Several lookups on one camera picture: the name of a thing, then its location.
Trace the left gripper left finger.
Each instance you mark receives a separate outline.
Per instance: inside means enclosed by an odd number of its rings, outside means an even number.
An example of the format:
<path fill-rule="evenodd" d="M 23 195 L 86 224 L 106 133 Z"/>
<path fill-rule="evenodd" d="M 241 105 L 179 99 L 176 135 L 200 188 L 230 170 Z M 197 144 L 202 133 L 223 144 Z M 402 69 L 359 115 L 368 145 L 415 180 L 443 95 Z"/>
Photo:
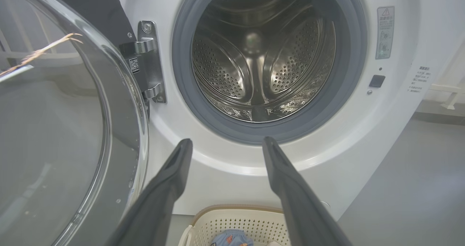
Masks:
<path fill-rule="evenodd" d="M 164 246 L 173 205 L 184 193 L 193 142 L 181 140 L 106 242 L 107 246 Z"/>

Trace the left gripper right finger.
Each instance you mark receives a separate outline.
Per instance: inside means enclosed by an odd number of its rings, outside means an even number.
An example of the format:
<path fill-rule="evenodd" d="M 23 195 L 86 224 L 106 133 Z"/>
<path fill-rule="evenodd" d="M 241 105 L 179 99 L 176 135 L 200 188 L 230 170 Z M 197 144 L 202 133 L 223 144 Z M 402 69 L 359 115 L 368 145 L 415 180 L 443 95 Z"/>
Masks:
<path fill-rule="evenodd" d="M 342 229 L 272 137 L 262 142 L 269 184 L 280 198 L 293 246 L 350 246 Z"/>

